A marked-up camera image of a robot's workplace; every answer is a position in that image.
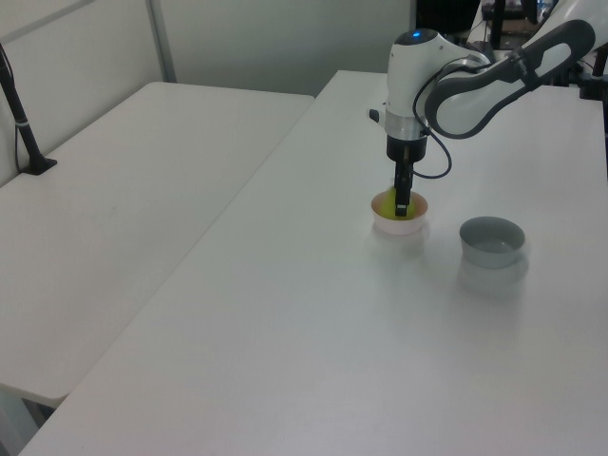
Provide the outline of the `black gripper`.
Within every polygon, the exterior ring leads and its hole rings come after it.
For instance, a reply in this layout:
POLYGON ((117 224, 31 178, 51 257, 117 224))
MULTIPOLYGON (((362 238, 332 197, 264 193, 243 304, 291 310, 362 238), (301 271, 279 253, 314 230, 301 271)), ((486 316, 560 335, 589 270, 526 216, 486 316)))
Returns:
POLYGON ((396 215, 406 217, 410 206, 412 165, 421 161, 427 150, 427 137, 406 141, 387 136, 387 157, 395 162, 393 191, 396 196, 396 215))

